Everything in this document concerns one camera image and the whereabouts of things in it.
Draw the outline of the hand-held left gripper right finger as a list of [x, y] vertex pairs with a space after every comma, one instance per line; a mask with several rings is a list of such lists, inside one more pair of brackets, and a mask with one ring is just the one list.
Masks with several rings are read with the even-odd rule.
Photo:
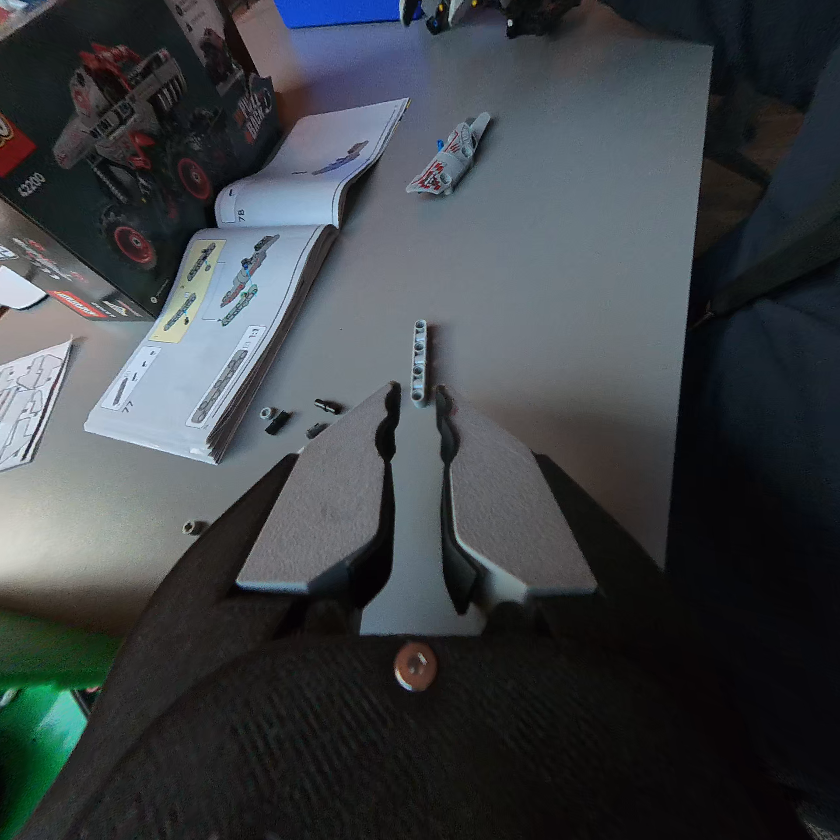
[[454, 390], [435, 388], [444, 582], [459, 615], [589, 596], [597, 582], [534, 453]]

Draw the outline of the blue box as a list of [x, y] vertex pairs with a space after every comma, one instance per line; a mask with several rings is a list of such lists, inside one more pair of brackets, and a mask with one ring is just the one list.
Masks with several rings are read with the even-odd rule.
[[288, 28], [399, 22], [398, 1], [275, 1]]

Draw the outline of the black lego set box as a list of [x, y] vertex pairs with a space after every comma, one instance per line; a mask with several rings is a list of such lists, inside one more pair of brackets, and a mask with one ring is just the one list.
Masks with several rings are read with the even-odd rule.
[[2, 275], [84, 319], [157, 318], [217, 194], [280, 140], [228, 6], [2, 2]]

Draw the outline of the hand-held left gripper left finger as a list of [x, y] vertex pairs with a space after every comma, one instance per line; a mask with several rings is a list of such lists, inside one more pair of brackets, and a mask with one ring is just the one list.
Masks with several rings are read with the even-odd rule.
[[238, 573], [240, 589], [314, 595], [350, 582], [392, 524], [401, 400], [389, 381], [305, 445]]

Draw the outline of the green box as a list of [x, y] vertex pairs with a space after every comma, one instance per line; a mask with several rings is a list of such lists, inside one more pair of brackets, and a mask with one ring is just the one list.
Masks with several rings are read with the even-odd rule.
[[1, 838], [15, 838], [84, 732], [122, 639], [1, 614]]

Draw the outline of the white sticker sheet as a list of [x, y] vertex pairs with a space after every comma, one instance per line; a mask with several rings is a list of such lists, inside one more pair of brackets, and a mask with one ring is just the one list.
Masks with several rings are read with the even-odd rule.
[[35, 457], [65, 379], [73, 339], [1, 365], [1, 470]]

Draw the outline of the partly built lego vehicle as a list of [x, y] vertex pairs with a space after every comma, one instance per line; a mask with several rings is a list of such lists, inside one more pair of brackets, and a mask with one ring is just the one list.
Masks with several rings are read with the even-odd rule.
[[404, 27], [425, 25], [431, 36], [445, 34], [480, 19], [497, 18], [505, 36], [553, 34], [563, 18], [581, 1], [399, 1], [398, 18]]

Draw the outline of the grey lego panel red stickers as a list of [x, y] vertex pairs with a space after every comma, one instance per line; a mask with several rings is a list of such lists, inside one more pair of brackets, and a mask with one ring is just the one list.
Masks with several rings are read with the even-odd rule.
[[458, 123], [447, 139], [438, 144], [435, 157], [406, 186], [408, 194], [450, 195], [475, 163], [480, 140], [491, 121], [488, 112]]

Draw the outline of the open lego instruction booklet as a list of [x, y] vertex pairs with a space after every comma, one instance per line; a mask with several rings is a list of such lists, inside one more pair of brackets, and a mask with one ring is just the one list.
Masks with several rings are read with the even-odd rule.
[[228, 184], [185, 247], [161, 315], [84, 430], [208, 464], [224, 456], [340, 232], [346, 193], [409, 98], [300, 119]]

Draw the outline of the light grey lego beam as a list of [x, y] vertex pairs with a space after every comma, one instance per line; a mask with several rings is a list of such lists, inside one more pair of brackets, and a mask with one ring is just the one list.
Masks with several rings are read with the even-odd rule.
[[427, 404], [427, 321], [418, 319], [413, 327], [412, 369], [410, 379], [410, 397], [415, 407]]

